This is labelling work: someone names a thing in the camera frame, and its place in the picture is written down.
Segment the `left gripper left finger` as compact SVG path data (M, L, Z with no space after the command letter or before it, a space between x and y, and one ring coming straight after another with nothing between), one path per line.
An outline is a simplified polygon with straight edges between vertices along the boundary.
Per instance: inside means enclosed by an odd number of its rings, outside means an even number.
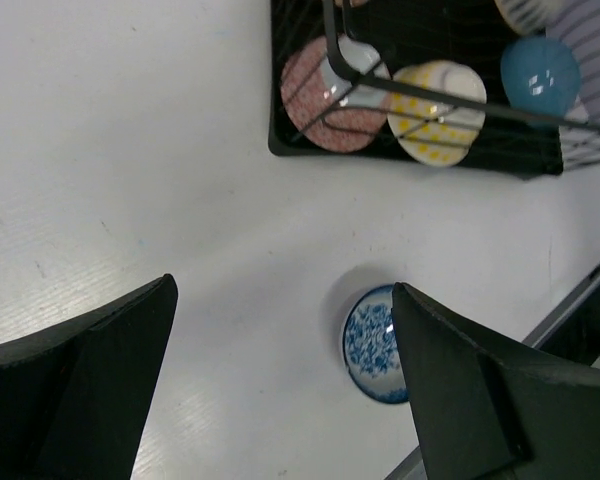
M0 344L0 479L128 479L175 318L165 274Z

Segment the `white blue floral bowl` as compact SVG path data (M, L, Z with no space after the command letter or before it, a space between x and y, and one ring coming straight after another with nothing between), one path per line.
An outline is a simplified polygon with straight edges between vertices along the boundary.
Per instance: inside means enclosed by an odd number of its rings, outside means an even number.
M379 403L409 401L392 319L392 284L380 285L353 305L342 326L340 349L352 382Z

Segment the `yellow blue sun bowl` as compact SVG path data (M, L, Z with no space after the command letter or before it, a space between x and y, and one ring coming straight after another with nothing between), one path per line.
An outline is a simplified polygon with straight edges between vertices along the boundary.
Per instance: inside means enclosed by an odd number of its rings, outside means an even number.
M487 101L486 87L478 73L448 60L404 67L393 79L475 102ZM394 93L387 120L399 145L412 158L446 168L459 164L468 155L485 117L481 110Z

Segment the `plain blue bowl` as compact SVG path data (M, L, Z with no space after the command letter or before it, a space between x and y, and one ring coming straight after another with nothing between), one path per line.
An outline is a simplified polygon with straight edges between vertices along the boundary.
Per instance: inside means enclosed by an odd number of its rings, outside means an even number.
M511 107L555 117L571 110L582 85L572 50L544 36L509 44L501 56L500 76Z

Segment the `white blue-striped bowl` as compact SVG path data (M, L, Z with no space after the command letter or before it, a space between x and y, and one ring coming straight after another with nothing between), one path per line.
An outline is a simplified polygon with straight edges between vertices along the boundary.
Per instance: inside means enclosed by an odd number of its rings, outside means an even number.
M564 7L563 0L495 0L500 15L518 35L528 36L543 30Z

